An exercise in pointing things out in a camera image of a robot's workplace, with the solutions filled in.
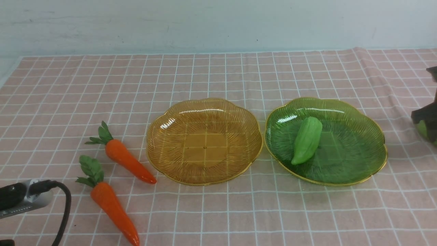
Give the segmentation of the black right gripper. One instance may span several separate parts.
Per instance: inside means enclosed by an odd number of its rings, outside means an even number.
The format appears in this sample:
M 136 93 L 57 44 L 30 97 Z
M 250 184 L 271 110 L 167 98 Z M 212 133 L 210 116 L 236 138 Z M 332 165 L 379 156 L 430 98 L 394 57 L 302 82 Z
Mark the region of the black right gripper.
M 413 125 L 418 124 L 421 120 L 430 122 L 436 121 L 436 136 L 437 136 L 437 94 L 434 101 L 420 109 L 411 112 L 411 120 Z

